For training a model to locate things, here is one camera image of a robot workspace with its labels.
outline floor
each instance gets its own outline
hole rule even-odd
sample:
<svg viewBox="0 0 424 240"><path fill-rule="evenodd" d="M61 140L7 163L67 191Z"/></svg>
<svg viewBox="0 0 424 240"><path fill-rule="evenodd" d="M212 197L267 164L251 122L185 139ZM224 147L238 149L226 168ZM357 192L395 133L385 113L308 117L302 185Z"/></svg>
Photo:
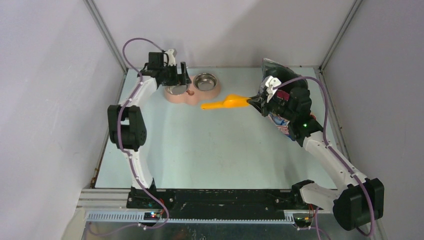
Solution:
<svg viewBox="0 0 424 240"><path fill-rule="evenodd" d="M302 76L316 77L311 67L292 69ZM214 74L221 82L221 93L213 101L223 100L231 93L254 96L262 81L260 68L188 69L191 76L203 72ZM136 81L136 72L130 70L121 100L128 97ZM308 83L312 113L322 123L321 92L316 83ZM253 107L201 110L200 104L173 104L166 101L161 86L142 114L149 149L145 155L158 188L290 189L306 179L335 188L310 153ZM337 143L331 127L327 131L329 140ZM95 187L130 188L131 183L128 162L109 140Z"/></svg>

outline metal bowl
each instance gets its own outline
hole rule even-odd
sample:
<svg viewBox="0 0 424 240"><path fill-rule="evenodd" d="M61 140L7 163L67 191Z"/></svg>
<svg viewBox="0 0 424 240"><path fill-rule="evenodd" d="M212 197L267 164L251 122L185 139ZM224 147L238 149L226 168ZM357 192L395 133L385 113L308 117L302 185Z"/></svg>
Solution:
<svg viewBox="0 0 424 240"><path fill-rule="evenodd" d="M194 77L193 84L198 90L207 92L217 86L218 79L214 75L204 72Z"/></svg>
<svg viewBox="0 0 424 240"><path fill-rule="evenodd" d="M181 95L189 89L189 85L166 86L165 90L172 95Z"/></svg>

